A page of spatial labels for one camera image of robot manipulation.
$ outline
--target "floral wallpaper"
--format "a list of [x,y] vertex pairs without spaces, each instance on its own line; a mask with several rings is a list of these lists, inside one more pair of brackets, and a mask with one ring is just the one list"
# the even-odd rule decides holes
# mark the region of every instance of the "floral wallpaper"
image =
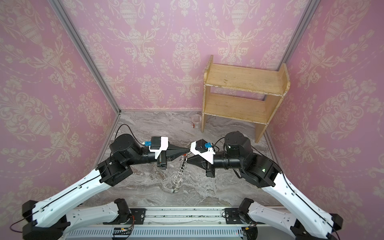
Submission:
[[285,174],[344,218],[341,239],[384,239],[383,8],[383,1],[320,2],[269,128]]
[[277,70],[308,2],[61,1],[121,109],[201,109],[210,55],[216,63]]
[[0,1],[0,24],[0,228],[21,239],[21,205],[90,171],[116,114],[46,0]]

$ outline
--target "top shelf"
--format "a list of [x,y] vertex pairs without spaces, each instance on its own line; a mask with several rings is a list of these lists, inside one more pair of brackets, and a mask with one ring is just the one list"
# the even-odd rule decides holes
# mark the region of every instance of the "top shelf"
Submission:
[[289,76],[285,64],[280,71],[269,71],[211,63],[204,80],[207,86],[283,96]]

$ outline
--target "pink wallpaper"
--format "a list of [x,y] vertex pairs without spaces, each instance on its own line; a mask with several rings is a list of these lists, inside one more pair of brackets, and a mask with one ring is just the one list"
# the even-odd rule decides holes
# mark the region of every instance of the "pink wallpaper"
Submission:
[[276,70],[307,1],[62,3],[121,109],[201,109],[209,56],[216,63]]
[[0,1],[0,24],[0,229],[21,239],[22,203],[89,172],[116,115],[46,0]]
[[344,218],[341,239],[384,239],[384,1],[321,1],[289,61],[270,125],[290,180]]

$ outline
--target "robotic arm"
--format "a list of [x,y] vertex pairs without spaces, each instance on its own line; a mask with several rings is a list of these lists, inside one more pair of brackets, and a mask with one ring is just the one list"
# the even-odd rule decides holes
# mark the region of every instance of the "robotic arm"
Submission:
[[188,158],[187,162],[205,169],[207,177],[215,177],[216,168],[237,168],[247,182],[271,194],[291,212],[279,212],[245,198],[239,206],[243,222],[263,222],[296,239],[336,239],[331,233],[341,229],[343,224],[338,214],[329,214],[311,202],[285,177],[275,162],[254,153],[250,140],[242,133],[230,132],[224,141],[224,151],[216,153],[212,153],[210,143],[203,139],[193,143],[191,152],[195,156]]
[[167,137],[152,137],[142,146],[130,134],[120,135],[109,147],[111,156],[78,182],[48,199],[23,204],[22,214],[28,221],[23,227],[25,240],[56,240],[92,224],[127,222],[131,212],[124,199],[98,207],[74,208],[129,177],[133,173],[130,165],[156,162],[164,170],[167,161],[189,152],[188,148],[169,144]]

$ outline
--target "spring whisk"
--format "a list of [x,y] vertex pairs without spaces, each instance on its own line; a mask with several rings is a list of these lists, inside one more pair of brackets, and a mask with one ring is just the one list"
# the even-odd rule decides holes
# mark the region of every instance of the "spring whisk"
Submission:
[[187,154],[182,155],[180,157],[180,161],[181,161],[180,168],[177,174],[175,175],[175,177],[173,178],[174,187],[172,189],[172,192],[177,192],[181,187],[181,179],[183,178],[184,170],[187,167],[187,159],[190,154],[191,152],[188,152]]

